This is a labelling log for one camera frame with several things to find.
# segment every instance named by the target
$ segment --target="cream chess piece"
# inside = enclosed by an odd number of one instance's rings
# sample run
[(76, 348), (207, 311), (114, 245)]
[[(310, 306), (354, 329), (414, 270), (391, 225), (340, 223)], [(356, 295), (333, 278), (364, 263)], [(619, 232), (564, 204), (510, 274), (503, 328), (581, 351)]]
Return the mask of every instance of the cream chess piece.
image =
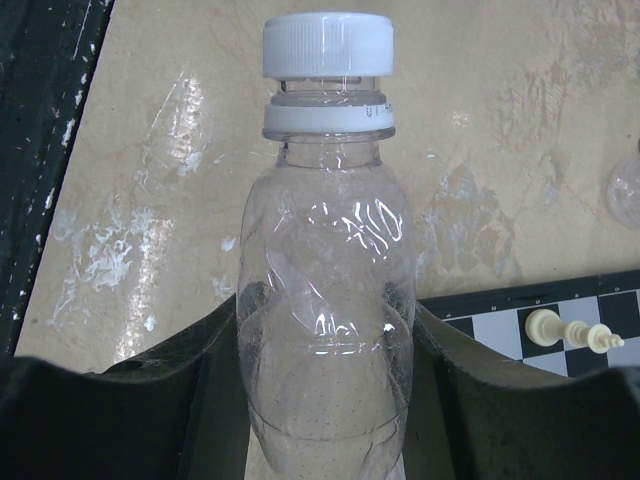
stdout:
[(540, 309), (531, 313), (525, 323), (529, 339), (541, 347), (549, 347), (558, 340), (565, 340), (574, 347), (589, 347), (595, 353), (605, 353), (611, 347), (624, 346), (620, 335), (611, 333), (603, 324), (589, 327), (580, 320), (562, 323), (552, 310)]

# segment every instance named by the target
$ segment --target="scratched surface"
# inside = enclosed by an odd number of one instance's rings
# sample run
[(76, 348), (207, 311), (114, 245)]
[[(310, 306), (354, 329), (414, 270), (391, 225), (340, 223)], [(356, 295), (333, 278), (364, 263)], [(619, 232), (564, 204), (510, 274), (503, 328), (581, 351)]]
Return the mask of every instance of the scratched surface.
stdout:
[(603, 197), (638, 156), (637, 1), (118, 0), (19, 353), (104, 370), (234, 291), (277, 149), (262, 25), (331, 7), (395, 22), (381, 149), (414, 211), (419, 296), (640, 267)]

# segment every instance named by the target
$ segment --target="bottle cap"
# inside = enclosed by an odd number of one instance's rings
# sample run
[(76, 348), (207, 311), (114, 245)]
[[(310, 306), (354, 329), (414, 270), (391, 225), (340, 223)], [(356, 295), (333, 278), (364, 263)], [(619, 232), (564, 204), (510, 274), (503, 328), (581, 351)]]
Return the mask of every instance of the bottle cap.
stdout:
[(381, 15), (313, 12), (264, 27), (263, 74), (276, 80), (393, 73), (393, 25)]

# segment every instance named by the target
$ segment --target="bottle body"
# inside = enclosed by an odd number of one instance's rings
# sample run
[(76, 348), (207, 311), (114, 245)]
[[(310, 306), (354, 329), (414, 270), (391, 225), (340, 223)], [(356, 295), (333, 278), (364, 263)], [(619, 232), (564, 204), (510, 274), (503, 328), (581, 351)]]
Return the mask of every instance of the bottle body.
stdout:
[(238, 342), (253, 428), (277, 473), (384, 480), (395, 466), (411, 392), (413, 246), (375, 136), (287, 143), (254, 185)]

